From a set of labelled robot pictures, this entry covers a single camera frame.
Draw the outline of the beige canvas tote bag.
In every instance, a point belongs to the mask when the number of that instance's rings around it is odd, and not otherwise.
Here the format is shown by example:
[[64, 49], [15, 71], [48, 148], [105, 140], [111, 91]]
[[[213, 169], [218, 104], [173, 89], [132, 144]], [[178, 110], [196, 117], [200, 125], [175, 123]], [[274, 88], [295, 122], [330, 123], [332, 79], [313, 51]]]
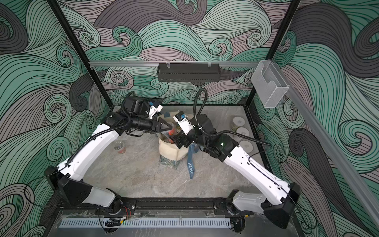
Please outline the beige canvas tote bag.
[[173, 126], [170, 131], [157, 134], [159, 138], [159, 161], [161, 164], [174, 168], [176, 168], [181, 162], [186, 162], [189, 178], [193, 179], [195, 175], [193, 155], [199, 152], [200, 148], [198, 145], [195, 145], [193, 143], [188, 148], [184, 146], [178, 148], [174, 144], [170, 136], [178, 135], [181, 131], [180, 126], [174, 120], [174, 116], [177, 113], [179, 113], [179, 111], [166, 112], [163, 115], [159, 116], [159, 118], [164, 119], [166, 122]]

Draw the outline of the red label seed jar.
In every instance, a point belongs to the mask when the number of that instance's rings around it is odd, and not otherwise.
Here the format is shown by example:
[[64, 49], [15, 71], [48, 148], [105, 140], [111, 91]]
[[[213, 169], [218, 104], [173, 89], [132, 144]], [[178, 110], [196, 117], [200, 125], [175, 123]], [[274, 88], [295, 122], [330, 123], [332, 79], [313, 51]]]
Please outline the red label seed jar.
[[115, 144], [114, 144], [114, 150], [118, 154], [124, 154], [125, 151], [126, 151], [126, 147], [125, 147], [124, 142], [123, 141], [117, 141], [117, 142], [115, 142]]

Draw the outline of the green label seed jar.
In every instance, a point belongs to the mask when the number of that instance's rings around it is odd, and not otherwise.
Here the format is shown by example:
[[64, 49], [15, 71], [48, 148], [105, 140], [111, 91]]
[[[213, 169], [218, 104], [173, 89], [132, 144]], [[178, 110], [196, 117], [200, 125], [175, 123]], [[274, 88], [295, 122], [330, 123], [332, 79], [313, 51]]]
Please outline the green label seed jar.
[[236, 132], [238, 128], [245, 126], [245, 119], [239, 116], [233, 117], [231, 120], [230, 128]]

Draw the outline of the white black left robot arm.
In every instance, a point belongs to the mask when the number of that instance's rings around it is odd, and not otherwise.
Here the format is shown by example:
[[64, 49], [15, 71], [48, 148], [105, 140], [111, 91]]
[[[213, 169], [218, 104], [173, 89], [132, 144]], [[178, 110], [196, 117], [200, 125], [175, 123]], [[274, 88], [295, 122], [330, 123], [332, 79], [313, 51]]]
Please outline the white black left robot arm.
[[116, 213], [121, 207], [121, 198], [109, 189], [101, 189], [83, 181], [83, 177], [100, 154], [125, 131], [136, 129], [145, 133], [169, 131], [173, 126], [162, 118], [108, 114], [78, 150], [57, 167], [48, 167], [44, 174], [49, 185], [70, 205], [93, 204]]

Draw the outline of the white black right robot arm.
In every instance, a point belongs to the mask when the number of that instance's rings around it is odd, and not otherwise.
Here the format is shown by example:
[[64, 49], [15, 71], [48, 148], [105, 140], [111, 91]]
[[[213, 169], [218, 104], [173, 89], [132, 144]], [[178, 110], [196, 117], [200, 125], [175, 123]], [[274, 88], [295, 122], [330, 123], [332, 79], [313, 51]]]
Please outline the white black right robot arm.
[[178, 148], [197, 144], [211, 157], [242, 174], [256, 188], [258, 194], [238, 191], [232, 195], [232, 208], [264, 215], [275, 226], [287, 228], [301, 194], [297, 183], [287, 183], [256, 162], [243, 147], [226, 134], [206, 136], [194, 131], [180, 132], [172, 140]]

